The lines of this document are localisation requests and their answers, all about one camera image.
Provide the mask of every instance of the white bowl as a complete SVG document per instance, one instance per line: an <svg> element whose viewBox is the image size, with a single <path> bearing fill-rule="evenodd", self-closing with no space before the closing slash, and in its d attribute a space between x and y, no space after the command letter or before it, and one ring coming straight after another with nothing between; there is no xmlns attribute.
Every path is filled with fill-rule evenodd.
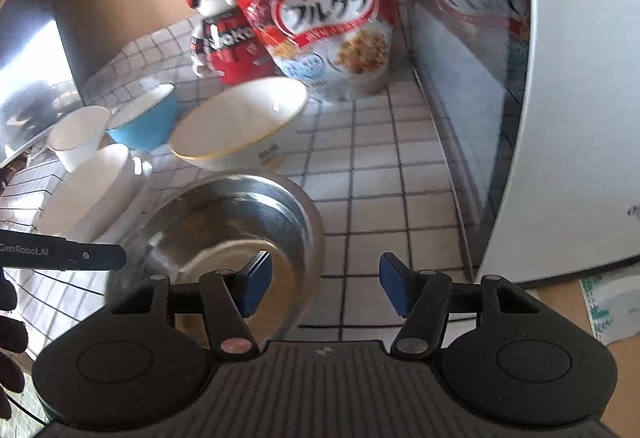
<svg viewBox="0 0 640 438"><path fill-rule="evenodd" d="M230 87L191 111L169 140L172 152L212 171L265 167L280 153L276 140L306 104L306 85L272 76Z"/></svg>
<svg viewBox="0 0 640 438"><path fill-rule="evenodd" d="M45 205L38 231L90 243L130 205L140 176L129 149L114 144L70 173Z"/></svg>
<svg viewBox="0 0 640 438"><path fill-rule="evenodd" d="M111 112L106 107L90 105L71 111L53 126L47 146L71 172L98 150Z"/></svg>
<svg viewBox="0 0 640 438"><path fill-rule="evenodd" d="M136 189L133 193L133 199L127 210L117 218L114 223L100 236L94 243L97 244L118 244L129 233L136 221L142 215L142 209L145 208L146 194L151 190L153 172L153 156L146 151L133 151L132 156L136 166L141 166L141 174L136 182Z"/></svg>

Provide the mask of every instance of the white bowl with gold rim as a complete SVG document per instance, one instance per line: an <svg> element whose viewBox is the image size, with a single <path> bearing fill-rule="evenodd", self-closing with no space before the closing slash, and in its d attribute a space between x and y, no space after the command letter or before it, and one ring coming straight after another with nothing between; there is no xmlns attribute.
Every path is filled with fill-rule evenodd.
<svg viewBox="0 0 640 438"><path fill-rule="evenodd" d="M178 158L212 171L277 168L278 141L298 135L292 122L307 97L305 84L283 76L235 85L191 111L169 145Z"/></svg>

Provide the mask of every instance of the white tile floor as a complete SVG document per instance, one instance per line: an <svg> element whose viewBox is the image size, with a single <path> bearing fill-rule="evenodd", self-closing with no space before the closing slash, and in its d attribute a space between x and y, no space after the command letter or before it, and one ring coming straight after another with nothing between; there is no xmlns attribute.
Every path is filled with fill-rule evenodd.
<svg viewBox="0 0 640 438"><path fill-rule="evenodd" d="M164 57L157 66L160 73L126 88L120 84L107 98L130 100L165 73L177 83L184 111L222 91L215 78L195 81L183 57L162 55L176 43L175 33L167 32L153 36ZM131 63L136 55L127 56ZM388 346L403 320L380 287L378 261L383 252L394 252L413 269L439 269L465 281L449 172L430 110L411 68L405 67L393 71L381 95L341 104L311 101L296 120L296 129L297 134L278 140L286 153L278 172L316 202L327 240L320 294L289 337L382 339ZM206 171L179 160L166 146L159 148L154 152L145 212L206 176ZM64 177L56 162L19 173L0 197L4 226L31 230L43 199ZM100 308L107 277L103 272L81 271L7 270L7 275L18 287L16 311L30 328L32 355ZM469 322L450 323L448 335L468 327Z"/></svg>

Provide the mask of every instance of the bowl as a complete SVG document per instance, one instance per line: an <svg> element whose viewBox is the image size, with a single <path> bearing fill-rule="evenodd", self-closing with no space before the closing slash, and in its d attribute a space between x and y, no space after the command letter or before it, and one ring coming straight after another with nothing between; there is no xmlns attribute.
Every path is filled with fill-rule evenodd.
<svg viewBox="0 0 640 438"><path fill-rule="evenodd" d="M146 195L149 190L151 190L152 185L151 173L153 172L153 156L146 151L133 151L131 156L136 166L134 173L138 172L138 166L140 166L140 171L142 172L140 179L136 182L131 203L127 207L127 210L124 211L104 233L100 234L100 236L94 240L96 244L118 244L129 233L142 215Z"/></svg>
<svg viewBox="0 0 640 438"><path fill-rule="evenodd" d="M142 179L129 148L114 144L70 173L46 203L38 231L90 243L124 212Z"/></svg>
<svg viewBox="0 0 640 438"><path fill-rule="evenodd" d="M174 84L160 84L120 107L107 124L117 143L152 151L169 140L178 115Z"/></svg>
<svg viewBox="0 0 640 438"><path fill-rule="evenodd" d="M296 135L292 120L306 104L306 85L259 78L225 90L191 111L169 141L173 153L212 171L266 167L280 157L278 137Z"/></svg>
<svg viewBox="0 0 640 438"><path fill-rule="evenodd" d="M47 147L72 172L96 153L110 118L111 112L99 105L76 109L53 126Z"/></svg>
<svg viewBox="0 0 640 438"><path fill-rule="evenodd" d="M240 269L260 250L270 252L273 280L247 320L258 343L283 338L298 324L318 291L324 262L315 205L295 183L266 171L217 173L192 183L156 208L122 246L127 264L110 274L107 302L152 275L194 282L214 269ZM179 325L200 327L196 335L187 333L206 340L202 326Z"/></svg>

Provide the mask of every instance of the round pad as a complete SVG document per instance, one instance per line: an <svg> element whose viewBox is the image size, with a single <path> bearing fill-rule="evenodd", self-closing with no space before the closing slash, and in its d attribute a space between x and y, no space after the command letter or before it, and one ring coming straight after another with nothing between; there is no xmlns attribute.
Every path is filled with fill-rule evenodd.
<svg viewBox="0 0 640 438"><path fill-rule="evenodd" d="M571 368L571 357L560 346L545 341L517 341L498 352L502 370L525 382L552 382Z"/></svg>
<svg viewBox="0 0 640 438"><path fill-rule="evenodd" d="M86 321L47 346L33 383L56 420L125 430L187 407L207 373L203 350L187 336L146 315L114 315Z"/></svg>
<svg viewBox="0 0 640 438"><path fill-rule="evenodd" d="M553 321L500 322L479 326L442 351L443 377L467 407L531 426L570 424L604 410L616 366L603 345L578 328L551 327Z"/></svg>

